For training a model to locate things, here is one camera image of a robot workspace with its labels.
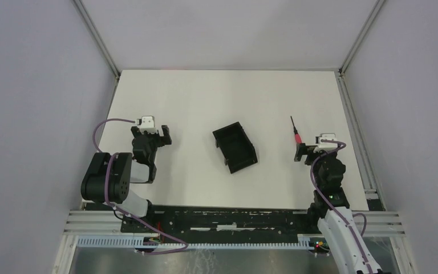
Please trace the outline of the red handled screwdriver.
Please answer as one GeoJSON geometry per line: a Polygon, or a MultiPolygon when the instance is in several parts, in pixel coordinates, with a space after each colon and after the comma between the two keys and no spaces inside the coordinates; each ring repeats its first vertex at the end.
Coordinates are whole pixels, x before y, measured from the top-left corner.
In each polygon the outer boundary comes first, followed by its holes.
{"type": "Polygon", "coordinates": [[[301,138],[301,136],[300,136],[296,126],[295,126],[294,119],[293,119],[292,116],[290,116],[290,120],[291,120],[291,123],[292,123],[292,126],[293,126],[293,133],[294,133],[294,139],[295,139],[296,144],[303,143],[302,138],[301,138]]]}

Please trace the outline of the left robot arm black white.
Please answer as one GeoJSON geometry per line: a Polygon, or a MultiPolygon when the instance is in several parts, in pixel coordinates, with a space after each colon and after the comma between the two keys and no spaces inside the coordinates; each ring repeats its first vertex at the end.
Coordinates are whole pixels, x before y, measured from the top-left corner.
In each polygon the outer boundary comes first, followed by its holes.
{"type": "Polygon", "coordinates": [[[156,217],[149,213],[151,202],[131,191],[132,178],[139,177],[140,184],[155,180],[155,158],[160,147],[172,144],[167,125],[161,126],[163,134],[153,128],[131,127],[132,151],[113,156],[107,152],[94,154],[80,186],[84,200],[106,204],[126,215],[135,216],[135,226],[141,232],[151,232],[156,217]]]}

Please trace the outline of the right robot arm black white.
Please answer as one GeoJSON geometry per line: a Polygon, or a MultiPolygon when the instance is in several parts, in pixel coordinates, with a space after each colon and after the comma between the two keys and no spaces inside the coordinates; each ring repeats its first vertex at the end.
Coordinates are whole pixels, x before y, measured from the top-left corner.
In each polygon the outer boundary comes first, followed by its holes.
{"type": "Polygon", "coordinates": [[[315,188],[314,201],[308,209],[306,224],[310,231],[321,233],[340,273],[383,273],[363,240],[366,228],[359,230],[356,214],[342,188],[346,166],[337,158],[345,143],[331,140],[330,148],[319,144],[297,144],[294,160],[305,157],[315,188]]]}

